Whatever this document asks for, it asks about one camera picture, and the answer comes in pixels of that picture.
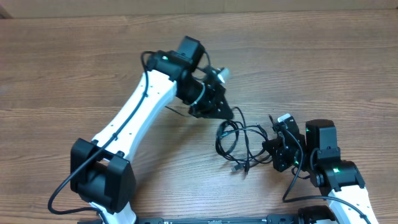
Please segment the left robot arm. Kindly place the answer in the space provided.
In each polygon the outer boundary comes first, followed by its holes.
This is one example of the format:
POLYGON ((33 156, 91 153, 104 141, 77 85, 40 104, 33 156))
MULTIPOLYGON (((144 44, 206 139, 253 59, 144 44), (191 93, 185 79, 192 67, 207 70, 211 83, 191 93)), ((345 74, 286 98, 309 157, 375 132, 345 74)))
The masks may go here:
POLYGON ((131 167, 137 148, 159 113, 179 98, 196 118, 233 118, 223 84, 226 67, 207 65, 203 78, 193 76, 203 56, 200 41, 186 36, 176 51, 146 51, 134 93, 111 122, 90 141, 78 139, 71 149, 70 188, 99 215, 96 223, 137 223, 130 199, 136 179, 131 167))

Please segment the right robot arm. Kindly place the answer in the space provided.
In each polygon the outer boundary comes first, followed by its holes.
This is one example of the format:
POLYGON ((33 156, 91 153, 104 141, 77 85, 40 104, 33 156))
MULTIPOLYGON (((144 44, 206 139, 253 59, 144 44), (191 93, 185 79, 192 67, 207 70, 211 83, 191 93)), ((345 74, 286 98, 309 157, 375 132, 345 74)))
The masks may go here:
POLYGON ((336 126, 329 119, 305 123, 301 134, 296 120, 285 114, 272 124, 276 138, 262 143, 279 172, 291 169, 294 179, 307 172, 326 205, 304 207, 297 214, 278 217, 277 223, 377 223, 365 181, 352 161, 341 158, 336 126))

